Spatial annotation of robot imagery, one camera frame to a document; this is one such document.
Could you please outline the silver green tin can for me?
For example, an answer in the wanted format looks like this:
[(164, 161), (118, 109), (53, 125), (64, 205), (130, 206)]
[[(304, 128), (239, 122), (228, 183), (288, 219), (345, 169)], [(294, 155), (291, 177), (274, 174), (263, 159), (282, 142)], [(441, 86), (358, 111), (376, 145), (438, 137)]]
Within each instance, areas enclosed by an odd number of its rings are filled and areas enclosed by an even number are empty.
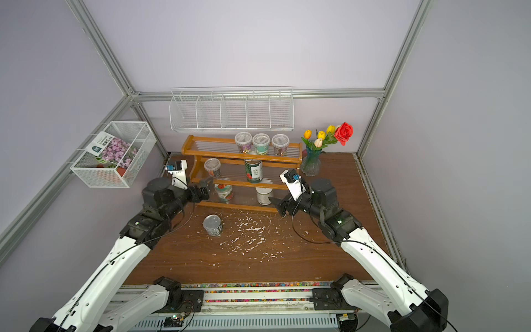
[(208, 235), (212, 237), (219, 237), (223, 232), (221, 217), (216, 214), (208, 215), (203, 221), (203, 228)]

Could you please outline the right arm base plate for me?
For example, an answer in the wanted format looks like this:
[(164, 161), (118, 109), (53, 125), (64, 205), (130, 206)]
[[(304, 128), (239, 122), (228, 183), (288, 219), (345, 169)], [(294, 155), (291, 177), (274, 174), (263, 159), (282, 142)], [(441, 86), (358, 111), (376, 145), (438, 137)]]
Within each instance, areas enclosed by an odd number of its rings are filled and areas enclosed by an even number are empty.
[(312, 290), (312, 296), (309, 298), (313, 303), (315, 311), (334, 311), (334, 310), (354, 310), (355, 307), (349, 305), (342, 294), (332, 288), (316, 288)]

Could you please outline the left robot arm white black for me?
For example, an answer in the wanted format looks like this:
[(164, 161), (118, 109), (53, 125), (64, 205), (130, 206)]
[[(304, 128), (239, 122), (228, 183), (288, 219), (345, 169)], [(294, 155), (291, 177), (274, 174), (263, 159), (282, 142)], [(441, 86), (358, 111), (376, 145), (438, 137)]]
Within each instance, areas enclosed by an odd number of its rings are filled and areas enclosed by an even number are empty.
[(142, 191), (142, 210), (120, 231), (113, 248), (81, 289), (50, 318), (39, 318), (32, 331), (128, 331), (147, 316), (169, 309), (194, 311), (181, 284), (158, 278), (140, 295), (107, 311), (109, 303), (137, 265), (166, 235), (177, 229), (174, 217), (188, 203), (210, 198), (212, 181), (177, 188), (169, 178), (155, 178)]

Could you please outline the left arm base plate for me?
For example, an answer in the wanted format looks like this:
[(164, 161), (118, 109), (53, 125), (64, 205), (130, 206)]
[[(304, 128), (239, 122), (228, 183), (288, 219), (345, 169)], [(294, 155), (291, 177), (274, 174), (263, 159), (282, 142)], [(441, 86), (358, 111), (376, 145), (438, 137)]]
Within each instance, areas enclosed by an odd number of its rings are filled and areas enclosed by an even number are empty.
[(172, 290), (167, 304), (159, 313), (199, 313), (203, 306), (203, 290)]

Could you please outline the purple seed plastic jar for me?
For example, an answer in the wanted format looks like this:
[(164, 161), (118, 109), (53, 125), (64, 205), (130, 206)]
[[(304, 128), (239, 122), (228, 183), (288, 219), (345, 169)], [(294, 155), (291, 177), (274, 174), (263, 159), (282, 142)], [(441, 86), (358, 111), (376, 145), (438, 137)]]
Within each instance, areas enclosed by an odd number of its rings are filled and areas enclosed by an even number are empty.
[(235, 143), (242, 154), (248, 154), (253, 150), (253, 136), (249, 132), (242, 131), (236, 134)]

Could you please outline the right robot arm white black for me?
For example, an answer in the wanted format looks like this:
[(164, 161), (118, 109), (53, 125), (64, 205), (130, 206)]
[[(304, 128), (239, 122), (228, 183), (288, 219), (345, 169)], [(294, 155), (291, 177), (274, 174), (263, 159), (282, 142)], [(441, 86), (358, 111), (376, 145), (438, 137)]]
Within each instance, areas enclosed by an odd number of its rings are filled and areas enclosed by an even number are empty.
[(376, 291), (354, 277), (345, 276), (333, 288), (352, 307), (366, 311), (391, 331), (444, 331), (448, 326), (449, 300), (415, 280), (377, 243), (349, 211), (340, 207), (332, 183), (319, 178), (307, 183), (295, 170), (280, 175), (289, 194), (270, 201), (278, 213), (294, 217), (305, 212), (316, 220), (327, 244), (339, 246), (354, 258), (380, 286)]

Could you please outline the tomato lid round tin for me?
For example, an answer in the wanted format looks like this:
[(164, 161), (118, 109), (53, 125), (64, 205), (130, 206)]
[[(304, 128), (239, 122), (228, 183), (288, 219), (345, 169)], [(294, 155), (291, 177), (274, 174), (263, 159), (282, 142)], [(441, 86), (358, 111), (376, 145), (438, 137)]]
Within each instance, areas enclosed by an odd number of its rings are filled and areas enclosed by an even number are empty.
[(218, 195), (220, 202), (222, 203), (228, 203), (234, 197), (231, 185), (215, 184), (214, 189)]

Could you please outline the green red tomato can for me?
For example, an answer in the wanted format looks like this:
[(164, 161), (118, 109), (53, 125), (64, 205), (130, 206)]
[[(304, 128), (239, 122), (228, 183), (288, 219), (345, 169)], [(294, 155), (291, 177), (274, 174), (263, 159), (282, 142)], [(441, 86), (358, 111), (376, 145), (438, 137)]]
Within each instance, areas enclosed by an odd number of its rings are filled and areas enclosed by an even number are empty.
[(246, 178), (249, 183), (260, 183), (263, 180), (263, 162), (259, 159), (245, 159)]

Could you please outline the dark seed plastic jar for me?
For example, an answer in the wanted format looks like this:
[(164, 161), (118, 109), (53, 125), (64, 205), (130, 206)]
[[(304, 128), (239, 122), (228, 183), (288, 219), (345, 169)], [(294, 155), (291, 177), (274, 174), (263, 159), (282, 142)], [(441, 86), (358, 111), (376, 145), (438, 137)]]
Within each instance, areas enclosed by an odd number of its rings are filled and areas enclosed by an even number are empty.
[(285, 134), (276, 134), (272, 137), (271, 143), (276, 156), (284, 156), (290, 145), (290, 139)]

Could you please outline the red seed plastic jar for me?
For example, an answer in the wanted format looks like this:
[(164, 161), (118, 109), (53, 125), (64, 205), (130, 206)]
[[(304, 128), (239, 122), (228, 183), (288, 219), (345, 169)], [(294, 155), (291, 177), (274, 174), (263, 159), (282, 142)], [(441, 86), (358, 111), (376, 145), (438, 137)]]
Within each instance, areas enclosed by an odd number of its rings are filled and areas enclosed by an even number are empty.
[(204, 168), (212, 178), (218, 178), (221, 176), (221, 162), (216, 158), (207, 159), (204, 163)]

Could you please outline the white tin can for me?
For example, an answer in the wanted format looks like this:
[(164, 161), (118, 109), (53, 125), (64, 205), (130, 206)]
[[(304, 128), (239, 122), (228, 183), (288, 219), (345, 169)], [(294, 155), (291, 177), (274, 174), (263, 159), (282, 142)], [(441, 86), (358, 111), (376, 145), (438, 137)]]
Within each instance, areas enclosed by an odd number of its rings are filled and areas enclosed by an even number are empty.
[(272, 188), (255, 188), (257, 193), (257, 202), (262, 206), (269, 206), (271, 204), (271, 198), (274, 197)]

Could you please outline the green seed plastic jar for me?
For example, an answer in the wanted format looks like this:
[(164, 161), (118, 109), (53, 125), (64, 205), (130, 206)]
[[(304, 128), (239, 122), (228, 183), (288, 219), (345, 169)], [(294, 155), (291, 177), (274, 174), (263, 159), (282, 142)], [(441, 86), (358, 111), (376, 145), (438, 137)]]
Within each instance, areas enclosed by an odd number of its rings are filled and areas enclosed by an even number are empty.
[(258, 155), (267, 155), (270, 146), (268, 134), (259, 133), (253, 136), (253, 146)]

